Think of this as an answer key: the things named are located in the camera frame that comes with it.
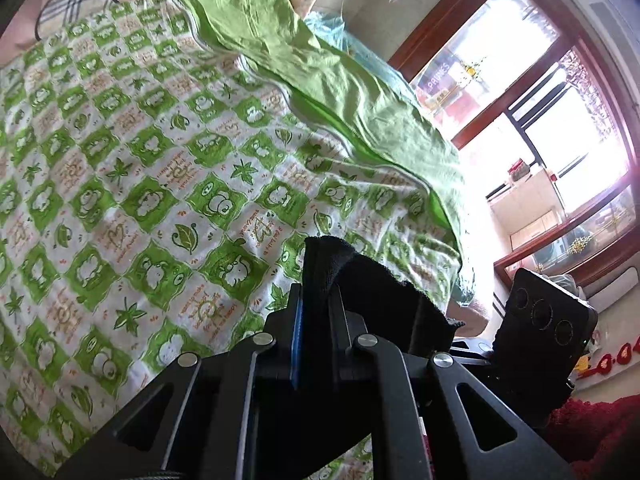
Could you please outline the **black pants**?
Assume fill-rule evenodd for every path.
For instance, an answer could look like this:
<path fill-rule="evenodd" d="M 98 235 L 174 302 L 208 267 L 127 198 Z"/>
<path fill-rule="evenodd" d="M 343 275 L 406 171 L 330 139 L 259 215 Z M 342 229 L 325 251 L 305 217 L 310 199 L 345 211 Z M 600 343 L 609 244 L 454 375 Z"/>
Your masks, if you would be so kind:
<path fill-rule="evenodd" d="M 364 438 L 378 479 L 427 479 L 412 363 L 445 351 L 459 324 L 341 238 L 309 237 L 276 342 L 258 360 L 254 473 L 303 479 Z"/>

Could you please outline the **wooden windowsill cabinet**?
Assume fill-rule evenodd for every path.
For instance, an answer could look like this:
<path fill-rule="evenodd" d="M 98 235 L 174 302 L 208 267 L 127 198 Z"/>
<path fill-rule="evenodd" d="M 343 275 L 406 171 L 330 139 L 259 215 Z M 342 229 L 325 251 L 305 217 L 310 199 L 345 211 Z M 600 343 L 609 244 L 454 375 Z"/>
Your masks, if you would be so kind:
<path fill-rule="evenodd" d="M 504 254 L 492 264 L 496 296 L 506 296 L 520 269 L 568 274 L 587 286 L 639 250 L 639 169 L 627 170 L 571 212 L 525 207 L 498 226 Z"/>

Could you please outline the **red garment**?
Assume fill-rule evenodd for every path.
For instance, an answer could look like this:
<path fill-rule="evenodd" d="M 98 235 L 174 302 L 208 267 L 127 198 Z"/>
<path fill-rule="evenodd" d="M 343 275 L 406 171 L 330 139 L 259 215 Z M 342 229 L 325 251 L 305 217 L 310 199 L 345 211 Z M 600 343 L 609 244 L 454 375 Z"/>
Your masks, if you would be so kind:
<path fill-rule="evenodd" d="M 639 478 L 639 396 L 614 402 L 568 400 L 540 434 L 577 479 Z"/>

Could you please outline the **green checkered bed sheet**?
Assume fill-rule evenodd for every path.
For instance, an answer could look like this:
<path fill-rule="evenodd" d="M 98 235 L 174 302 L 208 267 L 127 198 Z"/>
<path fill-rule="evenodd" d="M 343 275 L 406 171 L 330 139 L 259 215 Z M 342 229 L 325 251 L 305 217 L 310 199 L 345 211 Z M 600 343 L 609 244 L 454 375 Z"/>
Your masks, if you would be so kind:
<path fill-rule="evenodd" d="M 262 329 L 308 237 L 445 309 L 454 147 L 288 0 L 134 0 L 1 72 L 1 427 L 52 476 L 180 353 Z"/>

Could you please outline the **wooden framed window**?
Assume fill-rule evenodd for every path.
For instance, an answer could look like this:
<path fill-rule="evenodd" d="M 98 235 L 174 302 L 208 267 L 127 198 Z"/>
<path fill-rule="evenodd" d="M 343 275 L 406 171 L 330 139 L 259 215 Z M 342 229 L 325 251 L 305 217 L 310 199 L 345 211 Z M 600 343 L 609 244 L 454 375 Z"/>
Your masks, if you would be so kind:
<path fill-rule="evenodd" d="M 563 0 L 439 0 L 390 62 L 486 200 L 518 162 L 544 170 L 570 207 L 637 174 L 620 92 Z"/>

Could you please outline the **light blue cloth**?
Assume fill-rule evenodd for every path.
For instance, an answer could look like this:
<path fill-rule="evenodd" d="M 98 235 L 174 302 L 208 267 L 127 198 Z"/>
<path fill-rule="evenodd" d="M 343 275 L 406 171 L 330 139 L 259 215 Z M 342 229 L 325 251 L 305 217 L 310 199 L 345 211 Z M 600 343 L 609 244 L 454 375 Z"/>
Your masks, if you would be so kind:
<path fill-rule="evenodd" d="M 384 81 L 398 96 L 416 106 L 421 115 L 437 127 L 433 114 L 419 103 L 418 97 L 404 76 L 351 34 L 340 14 L 310 11 L 304 22 L 317 37 L 351 56 L 370 73 Z"/>

